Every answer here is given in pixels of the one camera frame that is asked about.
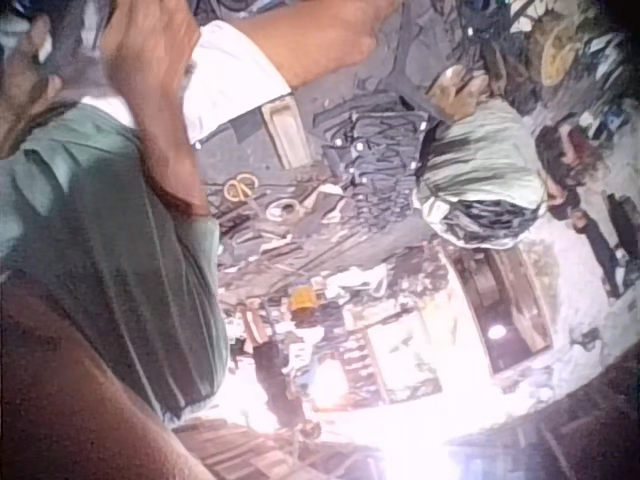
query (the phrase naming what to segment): scissors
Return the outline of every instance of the scissors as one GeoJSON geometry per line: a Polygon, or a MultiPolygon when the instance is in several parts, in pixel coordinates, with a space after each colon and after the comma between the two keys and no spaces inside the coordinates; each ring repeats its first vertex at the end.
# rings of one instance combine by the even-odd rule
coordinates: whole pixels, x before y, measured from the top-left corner
{"type": "Polygon", "coordinates": [[[232,203],[248,202],[258,189],[258,177],[250,173],[240,173],[224,184],[224,198],[232,203]]]}

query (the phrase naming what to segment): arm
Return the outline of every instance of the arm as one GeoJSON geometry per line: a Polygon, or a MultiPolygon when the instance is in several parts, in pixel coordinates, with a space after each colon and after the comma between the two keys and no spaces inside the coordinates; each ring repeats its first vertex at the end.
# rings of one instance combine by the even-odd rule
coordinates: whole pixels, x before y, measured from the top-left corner
{"type": "Polygon", "coordinates": [[[291,88],[363,62],[402,0],[307,0],[234,24],[291,88]]]}
{"type": "Polygon", "coordinates": [[[212,480],[38,288],[3,285],[1,475],[212,480]]]}
{"type": "Polygon", "coordinates": [[[547,173],[541,172],[541,175],[547,187],[547,201],[549,205],[560,205],[567,198],[567,192],[554,182],[547,173]]]}
{"type": "Polygon", "coordinates": [[[187,217],[209,215],[180,92],[199,36],[183,0],[118,0],[102,45],[111,82],[139,127],[149,186],[187,217]]]}
{"type": "Polygon", "coordinates": [[[569,138],[569,132],[571,132],[571,127],[569,125],[563,125],[558,129],[560,140],[562,141],[562,149],[564,150],[565,158],[567,159],[565,161],[569,165],[574,165],[578,161],[578,155],[576,154],[576,150],[573,148],[573,143],[571,143],[571,139],[569,138]]]}

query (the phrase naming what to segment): black clothing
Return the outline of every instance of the black clothing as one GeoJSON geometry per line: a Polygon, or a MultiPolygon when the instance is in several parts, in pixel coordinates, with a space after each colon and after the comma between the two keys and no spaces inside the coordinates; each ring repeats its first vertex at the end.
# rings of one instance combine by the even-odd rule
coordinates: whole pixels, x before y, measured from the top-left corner
{"type": "Polygon", "coordinates": [[[611,289],[611,296],[620,298],[620,288],[616,281],[616,269],[618,268],[616,252],[611,248],[611,245],[609,245],[609,242],[602,234],[598,223],[593,218],[588,219],[584,232],[591,245],[591,250],[593,250],[593,255],[596,257],[598,264],[604,272],[604,276],[611,289]]]}
{"type": "Polygon", "coordinates": [[[258,383],[267,394],[267,406],[282,428],[295,428],[305,420],[302,400],[287,395],[287,379],[282,373],[283,359],[274,341],[253,347],[258,383]]]}
{"type": "Polygon", "coordinates": [[[560,222],[569,220],[572,210],[580,208],[580,195],[578,194],[578,191],[571,187],[567,189],[566,192],[567,198],[564,199],[564,202],[559,205],[549,206],[549,213],[551,216],[560,222]]]}
{"type": "Polygon", "coordinates": [[[609,207],[609,218],[616,230],[616,235],[620,240],[620,245],[632,260],[640,260],[638,248],[638,234],[631,217],[622,204],[616,199],[614,194],[607,195],[609,207]]]}

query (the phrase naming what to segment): hand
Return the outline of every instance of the hand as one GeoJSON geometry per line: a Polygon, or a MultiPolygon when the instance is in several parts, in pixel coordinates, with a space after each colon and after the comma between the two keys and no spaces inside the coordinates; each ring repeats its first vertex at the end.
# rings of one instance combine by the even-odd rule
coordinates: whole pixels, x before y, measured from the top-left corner
{"type": "Polygon", "coordinates": [[[47,40],[50,27],[47,17],[34,20],[31,30],[18,43],[5,64],[0,87],[0,109],[3,116],[14,121],[27,121],[42,112],[62,88],[59,77],[47,76],[35,62],[38,51],[47,40]]]}
{"type": "Polygon", "coordinates": [[[184,0],[116,0],[102,42],[113,87],[133,109],[178,98],[199,38],[184,0]]]}

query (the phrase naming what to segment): light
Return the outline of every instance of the light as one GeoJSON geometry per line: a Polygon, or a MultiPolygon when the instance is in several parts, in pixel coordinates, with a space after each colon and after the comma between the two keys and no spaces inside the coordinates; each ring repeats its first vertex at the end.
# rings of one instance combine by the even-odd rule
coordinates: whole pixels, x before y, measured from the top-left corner
{"type": "Polygon", "coordinates": [[[487,334],[491,340],[500,340],[507,334],[507,329],[504,325],[494,325],[489,329],[487,334]]]}
{"type": "Polygon", "coordinates": [[[336,406],[347,393],[349,383],[337,360],[326,360],[318,367],[315,378],[309,387],[309,394],[318,408],[336,406]]]}

